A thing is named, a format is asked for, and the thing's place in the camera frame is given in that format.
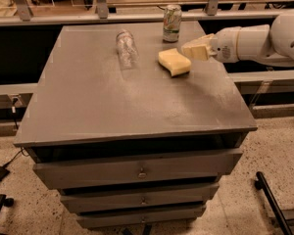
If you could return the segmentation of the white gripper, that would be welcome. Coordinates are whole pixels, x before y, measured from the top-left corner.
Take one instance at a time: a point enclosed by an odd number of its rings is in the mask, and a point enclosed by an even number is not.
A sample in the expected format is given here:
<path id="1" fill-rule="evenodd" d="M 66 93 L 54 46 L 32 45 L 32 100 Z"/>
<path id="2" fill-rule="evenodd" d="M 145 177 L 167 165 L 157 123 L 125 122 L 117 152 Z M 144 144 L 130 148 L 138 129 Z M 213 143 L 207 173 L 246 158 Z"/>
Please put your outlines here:
<path id="1" fill-rule="evenodd" d="M 236 63 L 239 61 L 237 56 L 237 38 L 239 27 L 227 27 L 216 34 L 208 34 L 192 40 L 191 45 L 184 44 L 181 51 L 184 56 L 208 61 L 215 57 L 221 63 Z"/>

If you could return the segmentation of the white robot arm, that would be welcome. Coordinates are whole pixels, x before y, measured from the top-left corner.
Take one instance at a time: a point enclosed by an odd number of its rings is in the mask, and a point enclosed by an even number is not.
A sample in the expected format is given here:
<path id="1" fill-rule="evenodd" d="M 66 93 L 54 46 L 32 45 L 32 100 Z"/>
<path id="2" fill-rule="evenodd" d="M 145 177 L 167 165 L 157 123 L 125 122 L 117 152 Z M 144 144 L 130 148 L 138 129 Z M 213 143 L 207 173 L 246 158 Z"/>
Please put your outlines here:
<path id="1" fill-rule="evenodd" d="M 221 63 L 253 61 L 274 67 L 294 67 L 294 10 L 278 15 L 272 24 L 226 27 L 181 47 L 184 56 Z"/>

